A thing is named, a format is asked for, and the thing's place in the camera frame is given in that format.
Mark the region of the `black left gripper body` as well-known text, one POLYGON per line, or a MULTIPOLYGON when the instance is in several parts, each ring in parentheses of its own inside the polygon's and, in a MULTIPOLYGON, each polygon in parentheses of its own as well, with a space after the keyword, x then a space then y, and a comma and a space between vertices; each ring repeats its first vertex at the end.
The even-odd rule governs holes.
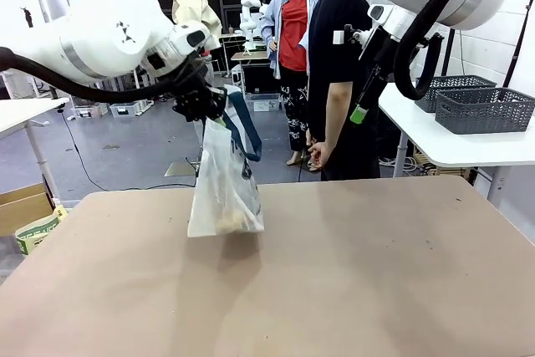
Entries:
POLYGON ((186 121, 217 120, 227 104, 227 90, 206 80, 209 68, 203 59, 193 59, 185 65, 184 74, 176 79, 173 110, 186 121))

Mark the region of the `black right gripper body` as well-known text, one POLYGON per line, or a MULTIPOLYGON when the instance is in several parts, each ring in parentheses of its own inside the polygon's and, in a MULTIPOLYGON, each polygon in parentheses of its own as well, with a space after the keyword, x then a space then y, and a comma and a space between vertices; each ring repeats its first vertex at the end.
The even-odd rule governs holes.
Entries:
POLYGON ((395 40, 381 26, 376 27, 360 57, 366 73, 377 73, 380 79, 387 81, 393 72, 394 57, 395 40))

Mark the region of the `person's right hand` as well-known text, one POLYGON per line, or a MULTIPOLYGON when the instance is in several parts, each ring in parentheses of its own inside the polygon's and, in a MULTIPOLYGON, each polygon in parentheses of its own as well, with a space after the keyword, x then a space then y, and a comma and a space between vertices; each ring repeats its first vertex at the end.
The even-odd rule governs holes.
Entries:
POLYGON ((328 142, 316 142, 309 147, 308 151, 310 152, 312 167, 323 169, 332 154, 333 147, 328 142))

